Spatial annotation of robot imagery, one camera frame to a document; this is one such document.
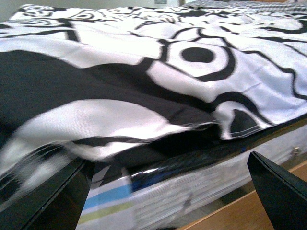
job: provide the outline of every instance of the black and white comforter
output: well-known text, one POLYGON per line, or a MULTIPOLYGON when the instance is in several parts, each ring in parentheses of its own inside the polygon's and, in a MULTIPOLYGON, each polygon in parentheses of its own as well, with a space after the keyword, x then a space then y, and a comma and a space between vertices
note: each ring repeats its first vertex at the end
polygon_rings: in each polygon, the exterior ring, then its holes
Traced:
POLYGON ((0 210, 75 156, 212 124, 243 138, 307 113, 301 9, 22 6, 0 23, 2 190, 17 184, 0 210), (75 155, 48 154, 63 147, 75 155))

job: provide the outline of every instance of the bedding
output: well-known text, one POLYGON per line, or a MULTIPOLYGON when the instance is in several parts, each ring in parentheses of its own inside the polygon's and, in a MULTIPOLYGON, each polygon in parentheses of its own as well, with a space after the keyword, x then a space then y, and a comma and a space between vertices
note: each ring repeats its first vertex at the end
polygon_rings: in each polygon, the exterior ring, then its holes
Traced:
POLYGON ((136 166, 180 133, 227 141, 306 114, 306 6, 211 3, 24 5, 0 23, 0 211, 77 156, 136 166))
MULTIPOLYGON (((274 126, 272 128, 263 130, 247 138, 236 139, 232 141, 215 141, 212 144, 208 144, 204 141, 204 144, 193 143, 193 149, 186 150, 183 144, 177 144, 178 149, 182 149, 183 152, 189 152, 187 154, 180 154, 172 156, 164 161, 155 162, 154 164, 142 166, 142 167, 132 167, 128 168, 131 186, 134 192, 147 188, 153 184, 164 181, 168 178, 172 178, 176 175, 197 170, 203 167, 209 167, 215 165, 219 162, 229 160, 230 158, 243 154, 244 152, 249 153, 253 148, 259 148, 260 145, 268 145, 268 142, 272 139, 278 138, 279 136, 291 132, 297 128, 303 127, 307 124, 307 116, 301 116, 290 122, 274 126)), ((279 146, 274 147, 271 151, 277 151, 279 153, 287 150, 288 153, 294 146, 300 146, 298 143, 293 144, 292 141, 286 143, 287 148, 281 150, 279 146)), ((164 142, 155 144, 159 145, 157 148, 163 154, 167 154, 168 149, 165 149, 166 144, 164 142)), ((268 150, 262 150, 262 152, 269 154, 268 150)))
POLYGON ((263 143, 258 143, 257 146, 241 154, 235 154, 228 159, 173 176, 133 192, 135 229, 155 230, 167 226, 179 228, 182 227, 185 219, 189 220, 185 224, 190 224, 205 216, 205 213, 212 213, 215 211, 212 206, 206 207, 205 205, 242 187, 251 180, 247 160, 252 151, 261 151, 265 157, 279 165, 300 157, 306 159, 306 121, 305 119, 304 122, 296 123, 295 128, 293 126, 284 127, 277 132, 278 135, 273 133, 266 136, 263 143), (194 220, 191 220, 191 216, 185 218, 185 214, 198 208, 201 208, 201 211, 193 214, 196 216, 194 220))

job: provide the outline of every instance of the black fabric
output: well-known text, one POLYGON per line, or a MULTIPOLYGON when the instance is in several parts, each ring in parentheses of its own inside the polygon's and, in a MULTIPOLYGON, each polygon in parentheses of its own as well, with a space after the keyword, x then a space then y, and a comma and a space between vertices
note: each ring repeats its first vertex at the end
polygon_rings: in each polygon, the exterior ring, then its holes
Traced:
POLYGON ((99 79, 100 82, 118 87, 119 89, 130 89, 142 95, 151 95, 153 98, 163 98, 170 102, 179 102, 205 112, 214 110, 210 104, 196 97, 173 92, 157 85, 146 73, 153 64, 153 61, 154 60, 151 58, 145 58, 136 66, 126 64, 104 64, 87 68, 84 71, 99 79))
POLYGON ((248 169, 274 228, 306 229, 307 183, 255 151, 248 169))
POLYGON ((142 105, 163 115, 172 124, 180 125, 188 123, 189 120, 191 122, 213 120, 206 111, 176 103, 175 100, 186 102, 185 97, 155 85, 146 73, 137 71, 146 62, 149 62, 150 66, 152 60, 148 58, 139 66, 130 66, 132 73, 123 71, 127 68, 125 64, 108 64, 80 70, 62 60, 22 50, 0 52, 0 60, 0 78, 3 81, 2 94, 0 94, 0 100, 3 101, 0 121, 3 124, 11 124, 10 128, 16 129, 34 116, 63 104, 97 98, 142 105), (135 83, 128 85, 127 78, 135 83), (126 84, 121 84, 120 79, 125 79, 126 84), (67 89, 72 86, 73 90, 68 92, 67 89), (181 113, 181 119, 178 120, 179 116, 174 116, 176 113, 181 113))
POLYGON ((240 111, 240 110, 234 110, 235 113, 235 118, 233 120, 233 122, 231 123, 230 129, 232 133, 236 133, 238 131, 240 131, 242 126, 250 126, 253 127, 251 128, 251 132, 253 132, 254 130, 259 129, 258 124, 249 116, 247 115, 245 112, 240 111))

